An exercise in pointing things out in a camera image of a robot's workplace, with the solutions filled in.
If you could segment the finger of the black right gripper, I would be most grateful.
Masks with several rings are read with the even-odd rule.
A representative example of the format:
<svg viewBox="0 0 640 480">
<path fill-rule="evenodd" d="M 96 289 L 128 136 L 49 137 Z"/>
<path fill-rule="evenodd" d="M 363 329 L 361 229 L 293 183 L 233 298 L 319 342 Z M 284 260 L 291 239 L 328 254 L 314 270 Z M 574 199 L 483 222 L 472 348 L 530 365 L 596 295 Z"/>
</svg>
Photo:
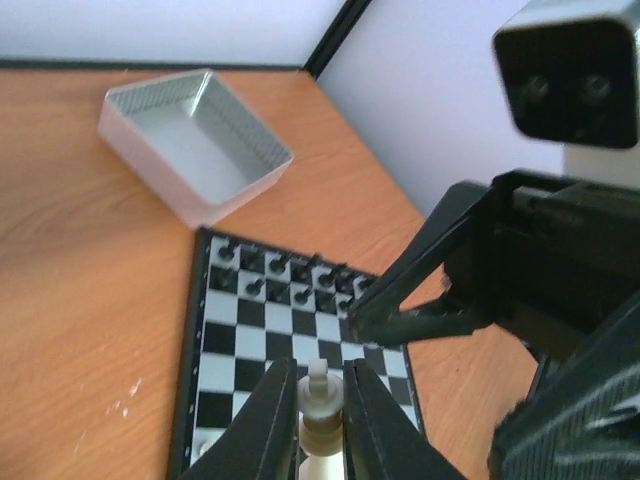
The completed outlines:
<svg viewBox="0 0 640 480">
<path fill-rule="evenodd" d="M 407 310 L 374 300 L 349 310 L 352 335 L 362 343 L 401 345 L 419 340 L 471 335 L 493 323 L 477 305 L 449 294 Z"/>
</svg>

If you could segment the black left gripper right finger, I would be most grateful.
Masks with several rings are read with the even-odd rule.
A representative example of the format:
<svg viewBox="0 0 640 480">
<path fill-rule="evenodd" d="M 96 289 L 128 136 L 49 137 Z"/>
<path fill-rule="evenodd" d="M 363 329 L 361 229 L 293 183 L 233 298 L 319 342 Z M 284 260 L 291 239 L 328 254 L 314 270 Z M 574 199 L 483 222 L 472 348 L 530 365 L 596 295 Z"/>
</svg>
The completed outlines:
<svg viewBox="0 0 640 480">
<path fill-rule="evenodd" d="M 419 433 L 364 359 L 343 367 L 347 479 L 462 479 Z"/>
</svg>

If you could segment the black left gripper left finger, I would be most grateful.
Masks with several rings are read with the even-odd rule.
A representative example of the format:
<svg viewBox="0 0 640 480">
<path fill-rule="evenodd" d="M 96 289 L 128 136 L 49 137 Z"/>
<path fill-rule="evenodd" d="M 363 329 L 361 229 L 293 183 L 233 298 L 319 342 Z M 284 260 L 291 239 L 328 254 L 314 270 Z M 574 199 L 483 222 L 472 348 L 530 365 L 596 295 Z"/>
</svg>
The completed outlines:
<svg viewBox="0 0 640 480">
<path fill-rule="evenodd" d="M 182 479 L 296 479 L 297 361 L 274 361 L 231 425 Z"/>
</svg>

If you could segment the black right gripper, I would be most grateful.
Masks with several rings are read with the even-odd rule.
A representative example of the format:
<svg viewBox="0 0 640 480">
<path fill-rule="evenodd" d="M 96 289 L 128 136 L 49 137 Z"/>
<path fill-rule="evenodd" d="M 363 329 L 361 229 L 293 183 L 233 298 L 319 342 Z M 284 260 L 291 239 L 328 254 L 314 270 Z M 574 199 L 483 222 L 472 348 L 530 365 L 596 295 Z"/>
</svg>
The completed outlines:
<svg viewBox="0 0 640 480">
<path fill-rule="evenodd" d="M 389 319 L 444 261 L 454 294 L 566 360 L 639 289 L 639 192 L 524 170 L 459 182 L 348 318 Z"/>
</svg>

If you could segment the white king chess piece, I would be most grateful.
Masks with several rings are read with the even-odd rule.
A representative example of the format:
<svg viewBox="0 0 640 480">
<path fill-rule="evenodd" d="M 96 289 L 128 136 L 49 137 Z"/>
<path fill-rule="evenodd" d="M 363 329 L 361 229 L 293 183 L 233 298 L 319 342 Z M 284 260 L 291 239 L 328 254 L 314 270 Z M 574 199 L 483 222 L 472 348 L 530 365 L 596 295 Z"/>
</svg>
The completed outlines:
<svg viewBox="0 0 640 480">
<path fill-rule="evenodd" d="M 307 375 L 298 381 L 297 405 L 299 447 L 306 454 L 298 478 L 344 479 L 344 386 L 339 376 L 329 372 L 326 359 L 310 361 Z"/>
</svg>

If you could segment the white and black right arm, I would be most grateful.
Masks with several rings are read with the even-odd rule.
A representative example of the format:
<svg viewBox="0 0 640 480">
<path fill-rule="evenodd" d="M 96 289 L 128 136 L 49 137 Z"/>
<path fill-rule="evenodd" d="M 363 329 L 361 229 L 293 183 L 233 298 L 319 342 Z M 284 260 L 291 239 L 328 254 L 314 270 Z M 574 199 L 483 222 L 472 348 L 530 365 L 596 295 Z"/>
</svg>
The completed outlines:
<svg viewBox="0 0 640 480">
<path fill-rule="evenodd" d="M 496 479 L 639 475 L 639 193 L 514 170 L 451 186 L 348 312 L 394 346 L 497 325 L 555 365 L 496 428 Z"/>
</svg>

